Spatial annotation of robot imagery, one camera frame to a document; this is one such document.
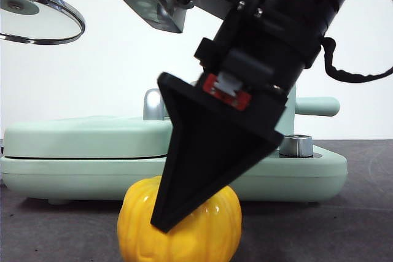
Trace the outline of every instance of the gray table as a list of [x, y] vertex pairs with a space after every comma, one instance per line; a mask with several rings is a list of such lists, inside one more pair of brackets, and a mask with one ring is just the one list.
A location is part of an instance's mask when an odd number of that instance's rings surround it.
[[[323, 204], [242, 203], [233, 262], [393, 261], [393, 141], [316, 143], [348, 159], [343, 191]], [[121, 262], [121, 202], [53, 207], [2, 186], [1, 204], [2, 262]]]

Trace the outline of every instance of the toy pumpkin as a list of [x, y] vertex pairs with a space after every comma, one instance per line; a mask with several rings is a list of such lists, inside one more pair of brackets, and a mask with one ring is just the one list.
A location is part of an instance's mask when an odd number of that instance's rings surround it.
[[241, 209], [225, 187], [167, 234], [150, 224], [161, 177], [132, 185], [117, 222], [125, 262], [229, 262], [239, 245]]

